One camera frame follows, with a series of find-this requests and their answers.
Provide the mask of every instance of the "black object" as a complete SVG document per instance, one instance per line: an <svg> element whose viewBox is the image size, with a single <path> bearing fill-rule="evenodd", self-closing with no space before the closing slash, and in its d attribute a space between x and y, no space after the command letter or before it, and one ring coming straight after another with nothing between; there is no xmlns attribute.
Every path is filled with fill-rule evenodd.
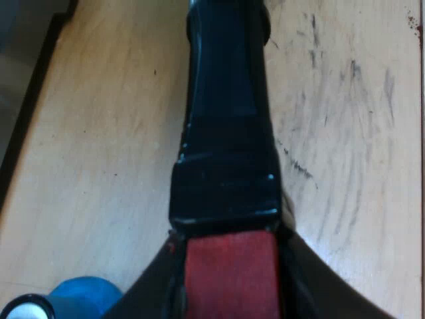
<svg viewBox="0 0 425 319"><path fill-rule="evenodd" d="M261 1L197 1L188 16L191 63L169 219L185 234L274 227L280 166L268 109Z"/></svg>
<svg viewBox="0 0 425 319"><path fill-rule="evenodd" d="M270 23L261 0L191 6L187 112L173 169L175 230L105 316L184 318L185 243L192 236L269 229L279 245L285 318L389 319L341 280L281 219L282 189L264 75Z"/></svg>

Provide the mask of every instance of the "wooden surface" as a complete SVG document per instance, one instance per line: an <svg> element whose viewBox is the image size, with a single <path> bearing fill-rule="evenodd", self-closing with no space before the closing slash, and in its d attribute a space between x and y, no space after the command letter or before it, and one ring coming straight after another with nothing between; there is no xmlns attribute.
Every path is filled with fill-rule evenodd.
<svg viewBox="0 0 425 319"><path fill-rule="evenodd" d="M296 229L367 298L419 318L419 0L267 5L271 113ZM166 238L186 12L186 1L80 0L0 214L0 304L86 274L125 290Z"/></svg>

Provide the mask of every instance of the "red fabric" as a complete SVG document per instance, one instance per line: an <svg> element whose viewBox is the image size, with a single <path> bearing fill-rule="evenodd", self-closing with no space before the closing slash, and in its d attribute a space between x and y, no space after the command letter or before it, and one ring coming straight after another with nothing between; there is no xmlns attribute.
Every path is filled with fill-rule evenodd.
<svg viewBox="0 0 425 319"><path fill-rule="evenodd" d="M185 265L186 319L278 319L278 248L251 231L190 239Z"/></svg>

